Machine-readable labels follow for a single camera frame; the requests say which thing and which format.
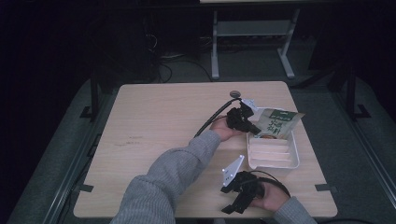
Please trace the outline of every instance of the wooden table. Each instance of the wooden table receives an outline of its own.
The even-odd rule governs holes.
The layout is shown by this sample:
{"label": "wooden table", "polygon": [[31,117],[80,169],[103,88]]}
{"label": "wooden table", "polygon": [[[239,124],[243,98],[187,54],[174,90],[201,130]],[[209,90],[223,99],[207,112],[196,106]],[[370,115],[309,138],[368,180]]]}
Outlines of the wooden table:
{"label": "wooden table", "polygon": [[304,0],[200,0],[200,3],[282,3],[282,2],[307,2]]}
{"label": "wooden table", "polygon": [[[144,175],[165,150],[184,147],[201,126],[227,101],[230,91],[254,99],[257,106],[297,111],[283,82],[218,82],[188,84],[125,85],[112,108],[84,184],[92,192],[79,194],[77,217],[114,217],[124,191],[136,175]],[[337,213],[303,123],[294,129],[301,164],[278,179],[296,196],[313,217]],[[220,210],[233,203],[236,193],[222,193],[221,169],[247,155],[245,135],[221,143],[209,166],[181,196],[176,217],[268,217],[271,213],[248,208],[243,215],[226,215]],[[241,170],[248,169],[248,157]]]}

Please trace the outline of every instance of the snack package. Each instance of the snack package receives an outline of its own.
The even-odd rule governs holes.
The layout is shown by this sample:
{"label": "snack package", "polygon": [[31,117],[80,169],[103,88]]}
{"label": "snack package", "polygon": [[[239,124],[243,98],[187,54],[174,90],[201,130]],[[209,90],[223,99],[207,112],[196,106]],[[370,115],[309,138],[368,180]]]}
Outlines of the snack package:
{"label": "snack package", "polygon": [[256,126],[262,131],[256,138],[287,139],[303,113],[266,108]]}

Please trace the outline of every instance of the plastic tray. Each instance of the plastic tray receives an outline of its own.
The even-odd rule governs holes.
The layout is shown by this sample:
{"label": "plastic tray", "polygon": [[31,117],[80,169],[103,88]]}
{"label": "plastic tray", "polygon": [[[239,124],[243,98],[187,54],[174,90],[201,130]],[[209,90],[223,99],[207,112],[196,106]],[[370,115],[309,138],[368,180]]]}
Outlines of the plastic tray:
{"label": "plastic tray", "polygon": [[[259,107],[249,120],[253,123],[259,121],[265,108]],[[288,139],[254,138],[252,133],[248,133],[247,157],[250,170],[264,171],[270,175],[287,175],[300,165],[293,131]]]}

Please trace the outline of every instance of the gray carpet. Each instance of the gray carpet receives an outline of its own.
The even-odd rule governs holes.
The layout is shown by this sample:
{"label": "gray carpet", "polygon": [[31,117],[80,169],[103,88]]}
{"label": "gray carpet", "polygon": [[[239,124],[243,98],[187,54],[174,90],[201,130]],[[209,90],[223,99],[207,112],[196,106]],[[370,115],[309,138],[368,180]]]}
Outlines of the gray carpet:
{"label": "gray carpet", "polygon": [[[295,42],[290,48],[290,63],[296,78],[288,80],[276,55],[276,45],[263,49],[243,50],[236,53],[224,53],[219,56],[220,80],[264,81],[282,80],[290,85],[310,77],[312,71],[307,66],[312,51],[312,42]],[[210,73],[209,53],[199,59],[184,57],[166,65],[172,69],[169,82],[207,82]],[[163,78],[170,74],[162,66]],[[389,201],[373,168],[362,149],[360,141],[353,133],[345,112],[339,106],[338,98],[329,92],[325,85],[328,77],[305,90],[291,90],[292,97],[301,112],[305,112],[304,126],[317,154],[323,174],[332,187],[332,195],[338,207],[337,218],[359,218],[373,223],[394,223],[396,210]],[[71,161],[77,150],[83,146],[88,152],[93,138],[103,130],[112,103],[117,95],[101,94],[102,108],[100,118],[94,122],[80,119],[79,115],[86,105],[90,105],[90,85],[86,83],[76,95],[64,116],[64,120],[53,136],[45,155],[35,170],[29,185],[23,193],[9,223],[42,223],[47,220],[48,210],[57,196],[64,176],[71,169]],[[371,119],[359,119],[358,124],[366,133],[378,157],[394,178],[396,176],[395,123],[378,104],[367,84],[358,80],[357,104],[363,104],[372,115]],[[88,158],[80,161],[74,178],[78,177]],[[75,190],[66,201],[60,202],[63,208],[54,222],[58,223],[108,223],[110,219],[81,219],[73,216],[73,205],[78,196]],[[228,224],[260,223],[254,219],[227,219]],[[191,219],[179,219],[177,223],[195,223]]]}

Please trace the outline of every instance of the metal stand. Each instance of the metal stand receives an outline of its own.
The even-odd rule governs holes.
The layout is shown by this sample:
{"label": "metal stand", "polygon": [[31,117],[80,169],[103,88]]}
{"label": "metal stand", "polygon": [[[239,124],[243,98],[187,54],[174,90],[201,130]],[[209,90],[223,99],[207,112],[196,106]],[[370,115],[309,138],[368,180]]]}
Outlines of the metal stand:
{"label": "metal stand", "polygon": [[91,106],[85,106],[81,115],[82,119],[91,119],[90,122],[94,122],[99,112],[99,93],[98,93],[98,81],[96,74],[91,74]]}
{"label": "metal stand", "polygon": [[351,66],[346,81],[346,112],[353,121],[356,121],[356,119],[370,118],[371,116],[364,105],[358,105],[361,113],[355,113],[355,90],[356,76],[355,70],[353,66]]}
{"label": "metal stand", "polygon": [[219,79],[218,63],[218,36],[238,35],[284,35],[286,41],[282,48],[278,49],[280,61],[283,64],[288,78],[294,78],[287,52],[294,33],[300,9],[295,9],[293,17],[284,21],[218,21],[218,12],[214,12],[213,18],[213,49],[212,49],[212,78]]}

